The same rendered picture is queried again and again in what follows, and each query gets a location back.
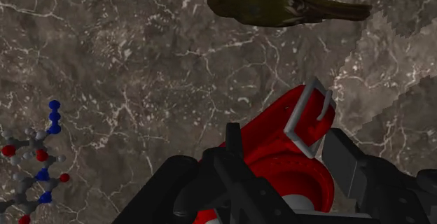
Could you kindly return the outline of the red collar with grey buckle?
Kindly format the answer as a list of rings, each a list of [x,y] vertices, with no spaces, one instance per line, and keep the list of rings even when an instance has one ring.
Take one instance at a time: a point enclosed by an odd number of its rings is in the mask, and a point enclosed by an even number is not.
[[[239,124],[244,162],[271,184],[300,224],[313,224],[333,204],[333,178],[315,155],[334,117],[331,91],[314,79],[289,90],[246,125]],[[220,224],[219,216],[205,209],[193,224]]]

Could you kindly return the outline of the olive green bird figure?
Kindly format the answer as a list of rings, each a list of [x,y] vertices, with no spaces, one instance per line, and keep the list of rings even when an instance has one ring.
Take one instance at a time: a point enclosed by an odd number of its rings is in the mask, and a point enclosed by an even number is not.
[[[206,0],[212,12],[256,27],[292,27],[324,20],[364,21],[371,5],[332,0]]]

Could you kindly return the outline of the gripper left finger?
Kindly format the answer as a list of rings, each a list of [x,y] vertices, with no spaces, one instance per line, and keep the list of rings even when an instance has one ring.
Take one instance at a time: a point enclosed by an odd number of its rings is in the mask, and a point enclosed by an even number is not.
[[[300,224],[271,184],[243,160],[237,123],[226,125],[226,145],[193,157],[169,157],[112,224],[193,224],[214,209],[220,224]]]

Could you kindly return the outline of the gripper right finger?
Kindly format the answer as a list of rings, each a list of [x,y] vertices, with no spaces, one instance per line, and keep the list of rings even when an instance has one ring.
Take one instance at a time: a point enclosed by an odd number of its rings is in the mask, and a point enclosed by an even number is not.
[[[407,175],[365,154],[339,128],[327,132],[321,158],[342,193],[356,201],[358,213],[380,224],[437,224],[437,169]]]

